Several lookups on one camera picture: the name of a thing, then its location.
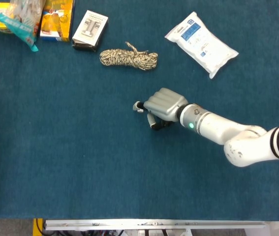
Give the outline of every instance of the coiled rope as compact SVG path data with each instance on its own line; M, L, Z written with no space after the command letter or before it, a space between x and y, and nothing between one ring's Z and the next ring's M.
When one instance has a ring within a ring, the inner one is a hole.
M133 51L124 49L109 49L100 54L100 61L103 65L130 65L142 70L151 70L157 65L157 53L147 51L139 52L137 49L126 42Z

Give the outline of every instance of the plastic bag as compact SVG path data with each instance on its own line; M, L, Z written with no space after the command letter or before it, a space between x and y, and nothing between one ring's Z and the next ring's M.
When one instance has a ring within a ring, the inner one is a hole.
M44 4L45 0L10 0L6 12L0 13L0 22L27 43L33 52L38 51L34 43Z
M218 70L239 53L215 37L192 12L166 36L196 60L212 79Z

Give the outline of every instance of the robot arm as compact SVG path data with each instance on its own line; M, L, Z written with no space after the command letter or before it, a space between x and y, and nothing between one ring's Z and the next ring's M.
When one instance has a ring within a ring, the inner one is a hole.
M243 125L213 114L196 104L189 104L181 95L162 88L145 103L136 102L134 110L148 111L151 128L165 127L166 122L180 124L199 135L224 145L228 160L239 167L255 162L279 159L279 128L267 132L254 125ZM161 119L155 122L154 116Z

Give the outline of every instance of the white packet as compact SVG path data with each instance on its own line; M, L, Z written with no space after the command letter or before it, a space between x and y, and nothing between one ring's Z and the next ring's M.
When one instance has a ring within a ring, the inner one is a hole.
M210 33L196 12L175 26L165 38L177 43L194 58L207 70L211 79L228 60L239 54Z

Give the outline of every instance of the robotic hand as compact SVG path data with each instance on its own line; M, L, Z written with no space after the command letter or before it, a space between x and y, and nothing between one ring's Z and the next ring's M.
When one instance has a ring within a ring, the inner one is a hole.
M147 111L148 122L154 130L179 121L183 127L224 145L227 159L235 166L279 159L279 127L267 132L259 126L233 122L188 103L167 88L160 89L145 103L136 102L133 110ZM161 119L160 123L155 121L155 116Z

